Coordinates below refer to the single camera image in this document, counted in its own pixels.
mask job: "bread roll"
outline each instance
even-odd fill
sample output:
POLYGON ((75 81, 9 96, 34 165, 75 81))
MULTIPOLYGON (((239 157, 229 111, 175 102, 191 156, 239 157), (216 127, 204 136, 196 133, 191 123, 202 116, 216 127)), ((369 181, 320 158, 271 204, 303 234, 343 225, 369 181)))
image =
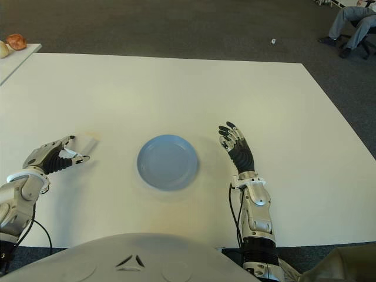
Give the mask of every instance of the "bread roll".
POLYGON ((16 51, 18 50, 23 50, 26 48, 26 40, 25 38, 18 33, 11 34, 6 38, 6 42, 15 49, 16 51))

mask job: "blue plate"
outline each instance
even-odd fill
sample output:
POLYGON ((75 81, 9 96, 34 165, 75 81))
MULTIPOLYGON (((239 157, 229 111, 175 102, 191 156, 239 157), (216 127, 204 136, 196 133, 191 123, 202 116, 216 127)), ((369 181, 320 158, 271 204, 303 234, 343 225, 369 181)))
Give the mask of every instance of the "blue plate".
POLYGON ((148 141, 137 158, 142 179, 166 191, 186 187, 196 175, 198 163, 192 145, 175 135, 161 135, 148 141))

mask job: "robotic arm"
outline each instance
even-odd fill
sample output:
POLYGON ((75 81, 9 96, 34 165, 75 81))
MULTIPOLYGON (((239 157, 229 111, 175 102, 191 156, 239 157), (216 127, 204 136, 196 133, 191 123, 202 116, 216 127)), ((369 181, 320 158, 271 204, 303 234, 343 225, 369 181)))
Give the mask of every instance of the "robotic arm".
POLYGON ((48 174, 86 162, 89 156, 71 159, 59 157, 65 146, 74 139, 67 136, 35 149, 25 160, 22 170, 7 177, 0 187, 0 270, 12 260, 19 236, 32 224, 35 203, 49 189, 48 174))
MULTIPOLYGON (((244 256, 243 268, 261 281, 283 282, 284 274, 278 263, 269 214, 271 201, 264 188, 265 180, 255 172, 252 152, 239 128, 231 122, 227 122, 227 126, 229 128, 219 126, 219 140, 239 173, 233 177, 230 189, 241 190, 240 247, 244 256)), ((239 222, 236 224, 239 233, 239 222)))

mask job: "bread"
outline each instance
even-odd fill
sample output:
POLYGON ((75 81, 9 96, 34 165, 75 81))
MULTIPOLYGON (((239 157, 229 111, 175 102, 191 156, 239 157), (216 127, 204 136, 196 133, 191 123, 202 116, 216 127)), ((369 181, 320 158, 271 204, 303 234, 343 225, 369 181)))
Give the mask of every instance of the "bread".
POLYGON ((9 55, 9 49, 8 49, 8 46, 0 41, 0 58, 5 58, 6 56, 9 55))
POLYGON ((15 49, 16 51, 18 50, 23 50, 26 48, 26 40, 25 38, 18 33, 11 34, 6 38, 6 42, 15 49))

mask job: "office chair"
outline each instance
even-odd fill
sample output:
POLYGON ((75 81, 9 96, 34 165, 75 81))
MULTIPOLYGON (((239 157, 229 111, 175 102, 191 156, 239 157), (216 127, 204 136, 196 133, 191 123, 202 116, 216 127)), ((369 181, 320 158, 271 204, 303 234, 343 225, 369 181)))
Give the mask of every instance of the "office chair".
MULTIPOLYGON (((369 6, 371 3, 373 3, 373 2, 376 2, 376 1, 374 1, 374 0, 369 0, 369 1, 367 1, 367 4, 366 4, 365 7, 368 7, 368 6, 369 6)), ((359 22, 360 22, 360 21, 351 21, 351 24, 356 28, 359 22)), ((373 45, 372 43, 370 43, 370 42, 367 41, 367 37, 368 37, 369 34, 376 34, 376 27, 374 27, 374 28, 370 28, 370 30, 368 31, 368 33, 363 37, 362 41, 358 44, 358 46, 359 46, 359 45, 362 45, 362 47, 364 48, 364 50, 365 50, 366 53, 367 53, 367 55, 363 57, 363 59, 365 59, 365 60, 367 60, 368 57, 369 57, 370 54, 371 54, 370 48, 369 48, 368 46, 370 46, 370 47, 376 49, 376 46, 375 46, 375 45, 373 45)), ((339 37, 339 39, 341 39, 341 37, 351 38, 350 35, 346 35, 346 34, 341 34, 340 37, 339 37)))

